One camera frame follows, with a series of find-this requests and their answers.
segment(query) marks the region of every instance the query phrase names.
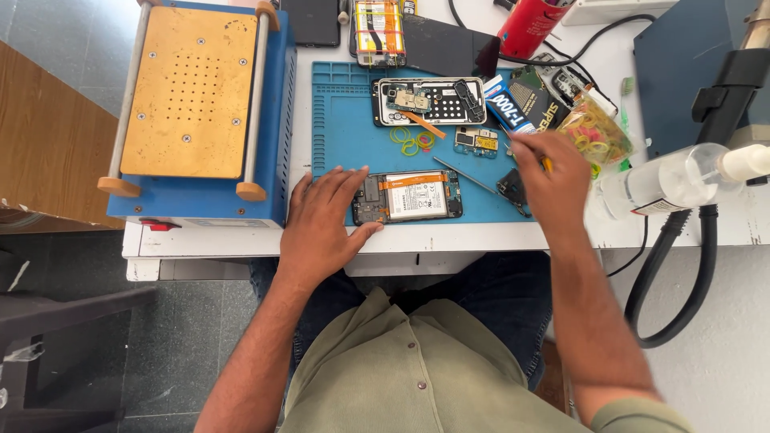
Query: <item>man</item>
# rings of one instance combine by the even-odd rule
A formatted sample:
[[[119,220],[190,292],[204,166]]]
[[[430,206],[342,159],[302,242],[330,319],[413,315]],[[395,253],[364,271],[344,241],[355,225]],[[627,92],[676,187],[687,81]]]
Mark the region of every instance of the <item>man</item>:
[[[590,169],[557,133],[513,151],[550,259],[487,254],[458,275],[388,300],[342,271],[375,232],[345,212],[368,174],[341,167],[291,197],[275,276],[201,411],[196,433],[588,431],[530,391],[551,319],[577,412],[600,433],[690,432],[661,403],[583,226]],[[553,162],[544,172],[538,156]]]

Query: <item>golden heating plate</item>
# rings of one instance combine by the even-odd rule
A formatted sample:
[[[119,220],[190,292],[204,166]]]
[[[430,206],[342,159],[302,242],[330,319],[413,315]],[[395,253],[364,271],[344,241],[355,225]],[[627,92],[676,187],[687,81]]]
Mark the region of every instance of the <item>golden heating plate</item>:
[[[152,8],[121,171],[240,177],[255,41],[255,16]]]

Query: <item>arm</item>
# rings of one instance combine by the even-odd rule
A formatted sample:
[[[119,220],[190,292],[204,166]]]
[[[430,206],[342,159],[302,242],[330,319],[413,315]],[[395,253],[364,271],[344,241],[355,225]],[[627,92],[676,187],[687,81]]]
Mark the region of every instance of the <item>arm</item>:
[[[620,398],[660,401],[583,225],[588,163],[559,133],[515,139],[512,148],[527,201],[551,248],[557,348],[581,420],[590,425],[602,406]],[[551,158],[552,173],[540,168],[536,154]]]
[[[311,186],[306,173],[292,192],[273,283],[203,405],[195,433],[273,433],[278,421],[294,328],[313,290],[345,266],[379,223],[350,236],[345,212],[369,168],[337,167]]]

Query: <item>clear plastic bottle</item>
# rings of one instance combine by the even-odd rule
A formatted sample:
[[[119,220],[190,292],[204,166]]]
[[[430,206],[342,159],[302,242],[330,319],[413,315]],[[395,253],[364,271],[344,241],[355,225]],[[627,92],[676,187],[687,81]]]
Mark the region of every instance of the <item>clear plastic bottle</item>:
[[[613,220],[635,213],[670,213],[715,204],[741,192],[745,181],[770,174],[770,148],[730,150],[690,146],[594,184],[588,208]]]

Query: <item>blue machine housing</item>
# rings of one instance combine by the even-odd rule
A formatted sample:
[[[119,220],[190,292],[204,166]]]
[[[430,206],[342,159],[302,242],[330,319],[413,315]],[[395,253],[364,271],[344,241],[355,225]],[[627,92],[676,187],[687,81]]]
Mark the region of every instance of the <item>blue machine housing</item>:
[[[254,15],[253,8],[204,3],[175,2],[175,7]],[[136,198],[110,196],[108,215],[135,223],[158,220],[181,227],[283,227],[289,198],[296,48],[288,14],[277,14],[280,31],[268,36],[254,175],[254,182],[267,192],[267,200],[249,202],[238,197],[236,184],[243,178],[123,175],[142,187],[142,194]]]
[[[725,55],[740,47],[743,19],[756,0],[679,0],[634,39],[637,83],[650,138],[650,159],[692,146],[701,123],[692,121],[692,103],[700,88],[709,88]],[[757,91],[738,125],[731,148],[753,139],[768,139],[770,87]]]

